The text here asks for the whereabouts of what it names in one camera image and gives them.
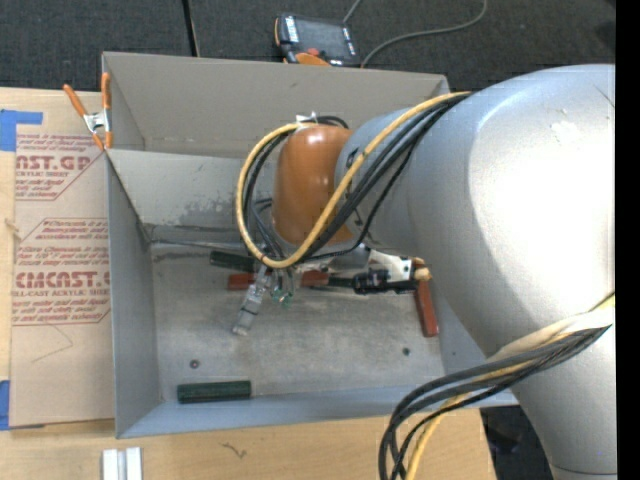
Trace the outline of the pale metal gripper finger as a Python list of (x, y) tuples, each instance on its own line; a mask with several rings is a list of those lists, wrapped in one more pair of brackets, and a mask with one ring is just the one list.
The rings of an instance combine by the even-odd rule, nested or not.
[(269, 269), (262, 265), (249, 285), (244, 300), (241, 304), (237, 318), (231, 327), (233, 334), (246, 336), (252, 327), (254, 319), (260, 312), (260, 308), (265, 294), (271, 285), (271, 273)]

